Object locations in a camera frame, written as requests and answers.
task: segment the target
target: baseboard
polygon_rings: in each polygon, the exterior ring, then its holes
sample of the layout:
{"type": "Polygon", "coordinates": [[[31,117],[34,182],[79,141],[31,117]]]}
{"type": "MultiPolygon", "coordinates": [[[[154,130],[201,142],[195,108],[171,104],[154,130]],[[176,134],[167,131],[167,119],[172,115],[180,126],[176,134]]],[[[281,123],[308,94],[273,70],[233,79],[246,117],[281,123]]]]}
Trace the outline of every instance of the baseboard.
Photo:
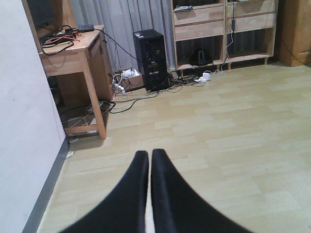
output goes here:
{"type": "Polygon", "coordinates": [[[22,233],[37,232],[68,151],[69,143],[65,138],[22,233]]]}

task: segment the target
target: shelf drawer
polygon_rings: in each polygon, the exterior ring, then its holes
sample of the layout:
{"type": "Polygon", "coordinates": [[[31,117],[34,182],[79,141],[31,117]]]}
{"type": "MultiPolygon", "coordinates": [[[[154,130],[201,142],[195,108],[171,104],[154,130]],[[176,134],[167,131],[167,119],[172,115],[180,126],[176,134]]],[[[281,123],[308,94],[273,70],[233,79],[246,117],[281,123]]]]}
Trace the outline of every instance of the shelf drawer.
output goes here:
{"type": "Polygon", "coordinates": [[[209,21],[221,21],[224,19],[224,6],[221,4],[214,7],[199,6],[191,11],[175,12],[175,26],[197,24],[209,21]]]}
{"type": "Polygon", "coordinates": [[[186,40],[224,34],[224,22],[202,23],[175,28],[175,39],[186,40]]]}
{"type": "MultiPolygon", "coordinates": [[[[249,16],[254,14],[266,14],[276,11],[275,0],[257,0],[257,1],[245,1],[245,2],[234,2],[234,18],[249,16]]],[[[232,17],[232,3],[228,3],[227,16],[232,17]]]]}
{"type": "MultiPolygon", "coordinates": [[[[235,19],[236,32],[270,28],[275,25],[276,25],[275,14],[266,14],[260,16],[243,17],[235,19]]],[[[228,20],[227,32],[231,32],[230,28],[231,28],[231,20],[228,20]]]]}

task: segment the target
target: cardboard box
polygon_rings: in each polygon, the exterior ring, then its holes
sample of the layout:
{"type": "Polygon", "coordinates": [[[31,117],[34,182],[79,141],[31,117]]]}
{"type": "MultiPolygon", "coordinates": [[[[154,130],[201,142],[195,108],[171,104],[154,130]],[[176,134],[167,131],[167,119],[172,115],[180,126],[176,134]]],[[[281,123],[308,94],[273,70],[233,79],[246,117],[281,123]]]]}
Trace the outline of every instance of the cardboard box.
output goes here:
{"type": "Polygon", "coordinates": [[[125,91],[133,91],[144,87],[142,80],[142,74],[139,73],[137,76],[131,76],[124,78],[121,82],[121,86],[124,87],[125,91]]]}

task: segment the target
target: light wood floor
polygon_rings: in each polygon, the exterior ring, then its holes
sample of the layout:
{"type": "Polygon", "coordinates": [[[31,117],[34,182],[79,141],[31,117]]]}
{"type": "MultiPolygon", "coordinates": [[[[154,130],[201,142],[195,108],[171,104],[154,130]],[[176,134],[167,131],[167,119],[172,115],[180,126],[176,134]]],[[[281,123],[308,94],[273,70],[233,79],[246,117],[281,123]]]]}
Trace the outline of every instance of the light wood floor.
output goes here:
{"type": "Polygon", "coordinates": [[[311,233],[310,68],[225,71],[204,87],[110,115],[107,132],[104,143],[94,136],[71,144],[75,154],[65,161],[39,233],[82,217],[116,185],[135,151],[154,148],[164,148],[206,201],[248,229],[311,233]]]}

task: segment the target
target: cabinet leg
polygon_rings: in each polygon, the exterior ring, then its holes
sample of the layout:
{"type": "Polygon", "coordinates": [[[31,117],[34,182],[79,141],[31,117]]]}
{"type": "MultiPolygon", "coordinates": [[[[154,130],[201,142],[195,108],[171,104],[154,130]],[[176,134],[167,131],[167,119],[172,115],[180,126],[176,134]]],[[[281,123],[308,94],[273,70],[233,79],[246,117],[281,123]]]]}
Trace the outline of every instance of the cabinet leg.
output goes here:
{"type": "Polygon", "coordinates": [[[96,90],[94,86],[94,80],[88,67],[88,61],[87,61],[85,52],[80,52],[80,60],[82,61],[83,73],[84,73],[84,77],[86,80],[86,86],[87,86],[88,94],[91,99],[91,104],[93,107],[93,111],[94,111],[94,115],[95,115],[95,119],[96,119],[96,123],[98,127],[97,130],[98,130],[98,133],[101,139],[106,139],[106,129],[104,126],[103,116],[102,116],[101,108],[98,103],[98,98],[97,98],[96,90]]]}

